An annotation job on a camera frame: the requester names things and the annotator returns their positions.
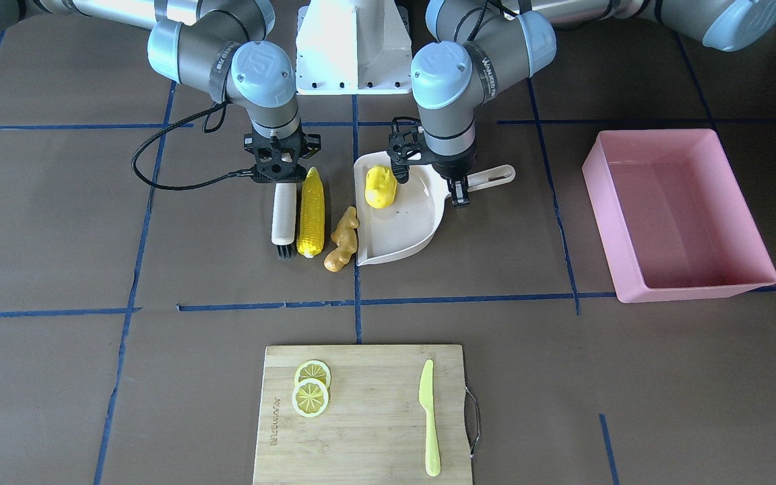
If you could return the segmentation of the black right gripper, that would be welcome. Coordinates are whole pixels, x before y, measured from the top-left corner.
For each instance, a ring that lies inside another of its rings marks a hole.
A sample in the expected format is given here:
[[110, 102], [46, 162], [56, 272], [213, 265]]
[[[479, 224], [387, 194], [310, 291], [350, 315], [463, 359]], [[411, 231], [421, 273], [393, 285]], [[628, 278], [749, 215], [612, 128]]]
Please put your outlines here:
[[301, 183], [308, 170], [299, 160], [308, 159], [321, 150], [321, 136], [297, 129], [285, 138], [247, 134], [244, 148], [255, 157], [250, 169], [256, 183]]

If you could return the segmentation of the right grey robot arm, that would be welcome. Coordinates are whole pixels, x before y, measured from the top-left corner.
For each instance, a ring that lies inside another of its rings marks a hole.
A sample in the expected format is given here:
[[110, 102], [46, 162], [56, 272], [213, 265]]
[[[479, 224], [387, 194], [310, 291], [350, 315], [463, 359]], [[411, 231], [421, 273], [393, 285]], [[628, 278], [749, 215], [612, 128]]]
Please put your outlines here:
[[228, 106], [245, 108], [253, 127], [244, 148], [255, 165], [233, 172], [258, 183], [300, 183], [299, 160], [321, 148], [302, 131], [295, 71], [286, 52], [268, 41], [276, 20], [268, 1], [0, 1], [0, 33], [28, 18], [82, 15], [149, 33], [149, 65], [179, 85], [207, 93], [212, 107], [185, 117], [207, 119]]

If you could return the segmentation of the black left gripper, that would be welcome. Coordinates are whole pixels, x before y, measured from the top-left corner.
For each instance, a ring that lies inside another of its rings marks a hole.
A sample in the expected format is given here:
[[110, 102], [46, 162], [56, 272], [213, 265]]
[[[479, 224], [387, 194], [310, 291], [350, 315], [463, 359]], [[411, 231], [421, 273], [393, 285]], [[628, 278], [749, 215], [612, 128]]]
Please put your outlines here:
[[[391, 120], [391, 135], [386, 153], [391, 160], [391, 171], [398, 183], [407, 183], [410, 166], [429, 164], [428, 148], [423, 137], [424, 129], [420, 119], [394, 117]], [[449, 179], [449, 192], [453, 207], [465, 207], [470, 203], [468, 177], [463, 175]]]

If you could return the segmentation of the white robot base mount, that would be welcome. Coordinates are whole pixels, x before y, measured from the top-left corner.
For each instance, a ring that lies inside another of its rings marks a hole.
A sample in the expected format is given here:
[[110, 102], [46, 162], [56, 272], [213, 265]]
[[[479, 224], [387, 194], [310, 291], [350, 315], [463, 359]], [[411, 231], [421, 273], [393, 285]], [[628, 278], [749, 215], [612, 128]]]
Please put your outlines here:
[[296, 88], [304, 96], [412, 92], [408, 12], [394, 1], [311, 1], [298, 10]]

